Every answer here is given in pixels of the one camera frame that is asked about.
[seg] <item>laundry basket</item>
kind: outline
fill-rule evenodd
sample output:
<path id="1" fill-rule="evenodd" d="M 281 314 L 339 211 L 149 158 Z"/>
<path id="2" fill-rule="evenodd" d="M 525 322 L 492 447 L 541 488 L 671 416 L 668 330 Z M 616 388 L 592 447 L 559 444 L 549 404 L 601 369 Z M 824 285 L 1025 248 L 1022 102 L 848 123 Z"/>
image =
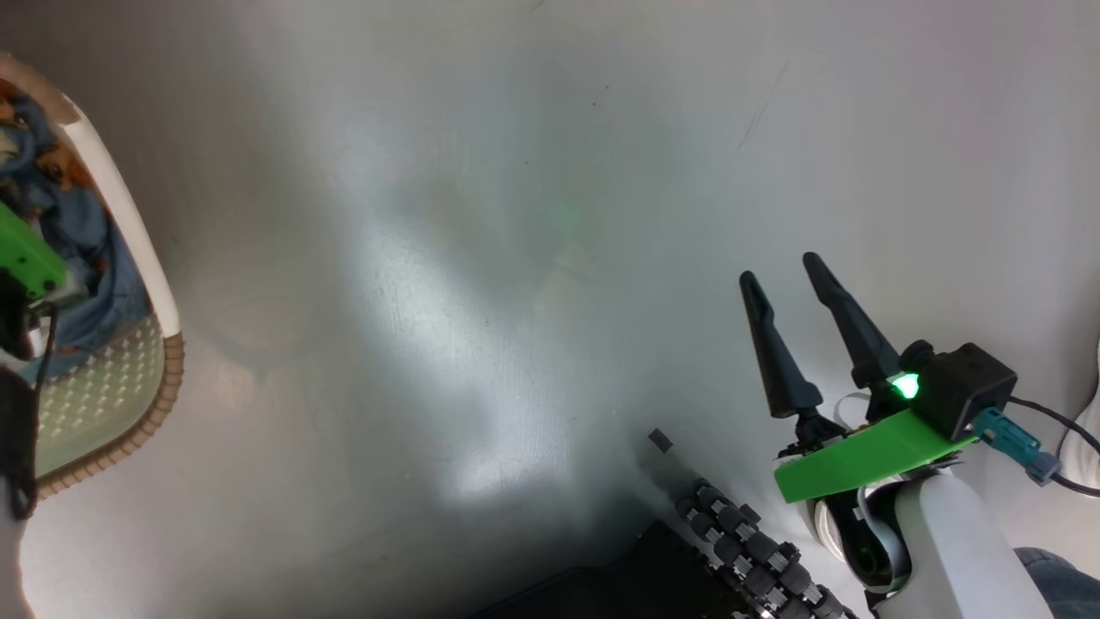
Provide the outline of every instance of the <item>laundry basket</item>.
<path id="1" fill-rule="evenodd" d="M 0 55 L 0 80 L 42 108 L 57 142 L 82 164 L 90 190 L 133 257 L 151 309 L 79 366 L 43 384 L 35 476 L 40 497 L 47 497 L 117 464 L 156 432 L 179 391 L 184 341 L 141 215 L 91 123 L 44 77 L 9 55 Z"/>

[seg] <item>green object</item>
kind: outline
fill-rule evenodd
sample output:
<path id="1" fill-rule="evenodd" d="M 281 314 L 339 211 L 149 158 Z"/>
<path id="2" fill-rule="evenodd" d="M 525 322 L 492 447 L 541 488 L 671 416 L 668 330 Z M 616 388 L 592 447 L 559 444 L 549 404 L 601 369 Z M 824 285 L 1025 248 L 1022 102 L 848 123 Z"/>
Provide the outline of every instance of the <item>green object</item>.
<path id="1" fill-rule="evenodd" d="M 891 416 L 776 471 L 789 504 L 855 490 L 937 461 L 977 441 L 952 443 L 912 410 Z"/>
<path id="2" fill-rule="evenodd" d="M 68 272 L 65 261 L 25 221 L 0 202 L 0 269 L 7 269 L 26 287 L 31 299 L 62 285 Z"/>
<path id="3" fill-rule="evenodd" d="M 898 388 L 898 391 L 901 391 L 906 400 L 912 400 L 916 398 L 916 393 L 921 389 L 916 378 L 916 375 L 902 375 L 894 379 L 893 386 Z"/>

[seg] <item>fabric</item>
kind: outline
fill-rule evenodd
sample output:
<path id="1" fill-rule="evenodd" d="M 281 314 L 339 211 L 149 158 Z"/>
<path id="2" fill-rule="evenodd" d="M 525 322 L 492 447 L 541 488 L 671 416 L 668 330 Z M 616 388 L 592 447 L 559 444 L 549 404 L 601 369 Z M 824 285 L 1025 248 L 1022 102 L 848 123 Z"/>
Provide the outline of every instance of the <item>fabric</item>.
<path id="1" fill-rule="evenodd" d="M 42 108 L 0 80 L 0 200 L 41 230 L 65 259 L 82 300 L 64 306 L 47 378 L 79 367 L 148 316 L 145 287 L 79 157 L 57 140 Z M 33 382 L 37 363 L 19 369 Z"/>
<path id="2" fill-rule="evenodd" d="M 1040 549 L 1016 549 L 1054 619 L 1100 617 L 1100 581 L 1078 572 L 1065 559 Z"/>

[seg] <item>gray floor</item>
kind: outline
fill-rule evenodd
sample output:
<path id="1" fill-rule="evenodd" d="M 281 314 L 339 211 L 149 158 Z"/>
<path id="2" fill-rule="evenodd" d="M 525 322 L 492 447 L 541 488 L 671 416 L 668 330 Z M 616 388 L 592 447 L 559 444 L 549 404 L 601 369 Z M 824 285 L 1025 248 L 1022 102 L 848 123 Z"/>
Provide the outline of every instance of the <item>gray floor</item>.
<path id="1" fill-rule="evenodd" d="M 40 617 L 460 616 L 662 513 L 654 425 L 854 595 L 770 482 L 791 429 L 765 413 L 736 286 L 757 270 L 832 405 L 850 383 L 810 248 L 898 346 L 974 340 L 1022 396 L 1090 396 L 1089 2 L 0 18 L 114 153 L 188 347 L 161 433 L 31 522 Z M 1100 570 L 1097 506 L 975 460 L 1013 542 Z"/>

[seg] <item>white plastic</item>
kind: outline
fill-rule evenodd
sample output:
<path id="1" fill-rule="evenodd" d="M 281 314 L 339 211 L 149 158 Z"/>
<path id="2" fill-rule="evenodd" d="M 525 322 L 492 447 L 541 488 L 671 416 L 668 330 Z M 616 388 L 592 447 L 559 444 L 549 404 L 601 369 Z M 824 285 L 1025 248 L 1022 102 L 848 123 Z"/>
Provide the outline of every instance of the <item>white plastic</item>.
<path id="1" fill-rule="evenodd" d="M 903 488 L 898 524 L 913 562 L 905 587 L 876 608 L 881 619 L 1052 619 L 1035 583 L 957 477 Z"/>
<path id="2" fill-rule="evenodd" d="M 1097 365 L 1100 366 L 1100 346 L 1097 347 Z M 1100 390 L 1077 418 L 1077 423 L 1093 436 L 1100 436 Z M 1100 454 L 1076 432 L 1066 435 L 1058 457 L 1065 466 L 1062 474 L 1067 479 L 1100 488 Z"/>

